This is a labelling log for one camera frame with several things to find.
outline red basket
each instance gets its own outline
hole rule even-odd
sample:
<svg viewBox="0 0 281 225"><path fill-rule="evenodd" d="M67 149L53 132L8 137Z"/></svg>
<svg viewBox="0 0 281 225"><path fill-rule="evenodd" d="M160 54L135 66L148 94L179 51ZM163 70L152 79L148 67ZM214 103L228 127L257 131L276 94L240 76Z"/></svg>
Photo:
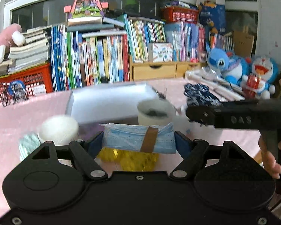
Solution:
<svg viewBox="0 0 281 225"><path fill-rule="evenodd" d="M50 63L42 66L34 67L22 72L10 74L7 76L0 77L0 102L1 94L4 90L2 83L10 83L13 80L21 80L26 86L27 96L34 96L34 86L44 84L47 93L53 92L53 86L50 75Z"/></svg>
<svg viewBox="0 0 281 225"><path fill-rule="evenodd" d="M199 16L198 10L175 6L165 7L162 12L167 23L182 21L196 24Z"/></svg>

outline cardboard box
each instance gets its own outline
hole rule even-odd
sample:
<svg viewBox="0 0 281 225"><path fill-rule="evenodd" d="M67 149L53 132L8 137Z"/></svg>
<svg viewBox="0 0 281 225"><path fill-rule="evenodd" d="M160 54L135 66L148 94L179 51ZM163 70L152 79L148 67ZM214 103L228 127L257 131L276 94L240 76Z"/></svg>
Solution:
<svg viewBox="0 0 281 225"><path fill-rule="evenodd" d="M172 62L173 46L171 43L150 43L148 54L150 62Z"/></svg>
<svg viewBox="0 0 281 225"><path fill-rule="evenodd" d="M251 57L255 37L245 32L233 31L234 52L243 58Z"/></svg>

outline blue box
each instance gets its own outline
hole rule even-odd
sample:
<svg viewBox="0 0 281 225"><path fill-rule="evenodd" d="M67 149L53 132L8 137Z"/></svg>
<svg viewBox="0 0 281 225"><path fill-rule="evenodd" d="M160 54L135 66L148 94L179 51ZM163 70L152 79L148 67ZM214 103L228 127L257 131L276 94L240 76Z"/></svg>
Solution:
<svg viewBox="0 0 281 225"><path fill-rule="evenodd" d="M199 5L200 24L210 27L210 32L225 34L226 32L226 13L225 5L211 2L200 3Z"/></svg>

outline human hand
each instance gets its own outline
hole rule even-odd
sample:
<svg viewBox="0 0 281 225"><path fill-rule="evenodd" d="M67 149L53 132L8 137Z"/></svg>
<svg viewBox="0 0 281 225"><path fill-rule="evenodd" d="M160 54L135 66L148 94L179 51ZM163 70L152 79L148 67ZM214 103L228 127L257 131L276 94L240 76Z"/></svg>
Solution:
<svg viewBox="0 0 281 225"><path fill-rule="evenodd" d="M281 174L281 165L276 162L273 154L267 150L266 144L262 137L260 136L258 145L261 150L261 158L264 169L274 178L279 179ZM278 144L279 149L281 150L281 141Z"/></svg>

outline pink stuffed toy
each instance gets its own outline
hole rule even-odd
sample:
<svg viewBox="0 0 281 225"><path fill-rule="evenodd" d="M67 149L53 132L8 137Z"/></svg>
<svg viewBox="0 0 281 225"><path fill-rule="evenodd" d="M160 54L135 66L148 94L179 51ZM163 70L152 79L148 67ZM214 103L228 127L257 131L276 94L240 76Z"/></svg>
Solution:
<svg viewBox="0 0 281 225"><path fill-rule="evenodd" d="M25 37L21 32L21 25L12 24L0 33L0 64L3 62L5 54L9 53L10 47L24 45Z"/></svg>

